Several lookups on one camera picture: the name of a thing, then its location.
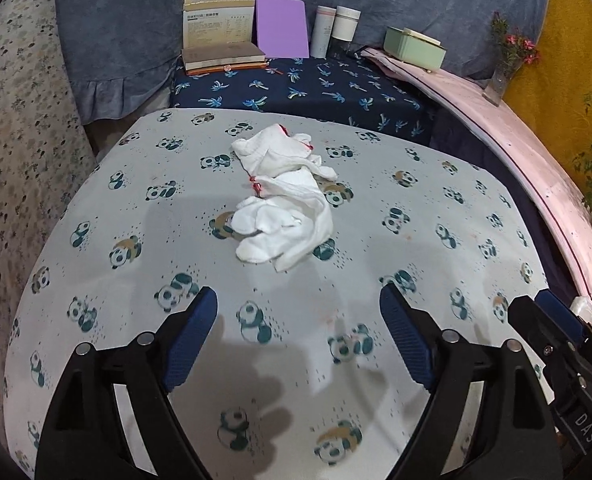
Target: purple notebook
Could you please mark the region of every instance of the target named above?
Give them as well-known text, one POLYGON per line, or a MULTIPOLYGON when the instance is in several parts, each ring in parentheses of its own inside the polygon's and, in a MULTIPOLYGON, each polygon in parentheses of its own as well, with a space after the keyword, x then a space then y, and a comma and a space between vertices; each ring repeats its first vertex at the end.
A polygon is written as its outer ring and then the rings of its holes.
POLYGON ((256 37, 265 57, 309 57, 302 0, 256 0, 256 37))

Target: yellow wall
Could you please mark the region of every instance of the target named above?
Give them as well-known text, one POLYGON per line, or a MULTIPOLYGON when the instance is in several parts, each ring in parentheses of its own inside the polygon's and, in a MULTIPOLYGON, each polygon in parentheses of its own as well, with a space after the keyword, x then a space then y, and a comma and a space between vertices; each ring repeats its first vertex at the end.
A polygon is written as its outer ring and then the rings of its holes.
POLYGON ((505 102, 584 189, 572 160, 592 143, 582 103, 592 92, 592 0, 549 0, 538 47, 542 61, 518 72, 505 102))

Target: screw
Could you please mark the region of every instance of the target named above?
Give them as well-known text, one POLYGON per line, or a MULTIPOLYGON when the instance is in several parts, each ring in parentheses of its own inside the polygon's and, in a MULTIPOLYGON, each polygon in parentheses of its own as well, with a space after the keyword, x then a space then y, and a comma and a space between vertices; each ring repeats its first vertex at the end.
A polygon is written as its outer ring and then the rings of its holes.
POLYGON ((89 343, 81 343, 76 347, 76 353, 78 355, 85 355, 92 349, 92 346, 89 343))
POLYGON ((506 345, 512 352, 520 352, 522 350, 520 341, 516 341, 515 339, 507 339, 506 345))
POLYGON ((442 338, 447 343, 457 343, 460 339, 460 334, 455 330, 447 329, 442 331, 442 338))
POLYGON ((143 332, 142 334, 138 335, 136 341, 140 346, 147 346, 153 343, 154 335, 151 332, 143 332))

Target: pink bed frame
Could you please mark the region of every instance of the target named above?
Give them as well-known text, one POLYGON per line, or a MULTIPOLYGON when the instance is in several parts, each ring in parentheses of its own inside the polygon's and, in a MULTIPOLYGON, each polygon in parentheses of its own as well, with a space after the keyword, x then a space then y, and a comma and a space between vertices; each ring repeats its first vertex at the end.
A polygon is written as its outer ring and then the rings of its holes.
POLYGON ((496 108, 479 86, 444 70, 425 70, 367 48, 362 56, 448 108, 511 170, 540 210, 582 296, 592 299, 592 224, 578 187, 527 124, 504 102, 496 108))

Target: tissue box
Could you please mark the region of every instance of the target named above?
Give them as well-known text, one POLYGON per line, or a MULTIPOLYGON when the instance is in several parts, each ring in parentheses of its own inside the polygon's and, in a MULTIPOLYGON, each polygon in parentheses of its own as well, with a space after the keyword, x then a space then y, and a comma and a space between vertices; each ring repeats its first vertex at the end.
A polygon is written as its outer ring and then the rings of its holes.
POLYGON ((409 28, 388 27, 383 47, 390 56, 429 71, 440 69, 447 52, 440 41, 409 28))

